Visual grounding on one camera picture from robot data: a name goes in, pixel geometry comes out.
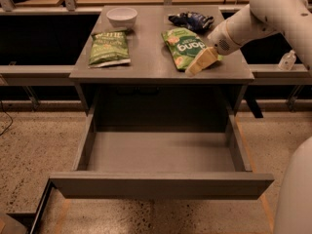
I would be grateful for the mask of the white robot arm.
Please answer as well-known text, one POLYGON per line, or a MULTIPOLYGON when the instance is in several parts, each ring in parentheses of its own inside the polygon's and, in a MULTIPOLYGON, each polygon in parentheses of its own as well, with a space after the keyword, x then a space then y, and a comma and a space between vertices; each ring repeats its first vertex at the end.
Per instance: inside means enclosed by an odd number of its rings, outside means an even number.
MULTIPOLYGON (((208 47, 186 68, 193 76, 219 55, 246 43, 281 33, 306 69, 312 69, 312 14, 307 0, 250 0, 208 36, 208 47)), ((292 155, 284 173, 275 215, 274 234, 312 234, 312 137, 292 155)))

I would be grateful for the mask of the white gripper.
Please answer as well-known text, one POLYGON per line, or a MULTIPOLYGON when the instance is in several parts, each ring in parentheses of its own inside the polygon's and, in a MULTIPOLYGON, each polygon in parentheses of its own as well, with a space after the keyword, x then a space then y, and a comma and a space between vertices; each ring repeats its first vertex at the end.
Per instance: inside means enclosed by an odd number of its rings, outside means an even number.
POLYGON ((227 21, 224 20, 208 35, 208 45, 188 65, 185 74, 189 77, 195 76, 203 69, 211 66, 218 60, 218 54, 228 56, 241 48, 230 36, 227 21))

